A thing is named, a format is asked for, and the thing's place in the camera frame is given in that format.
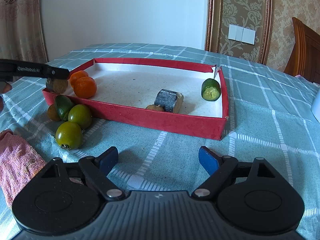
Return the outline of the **person's hand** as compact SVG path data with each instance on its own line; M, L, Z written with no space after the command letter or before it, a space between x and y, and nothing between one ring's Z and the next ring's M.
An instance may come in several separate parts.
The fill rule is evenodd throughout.
M4 101L3 101L2 95L10 91L11 89L12 89L11 84L4 81L0 82L0 112L4 108Z

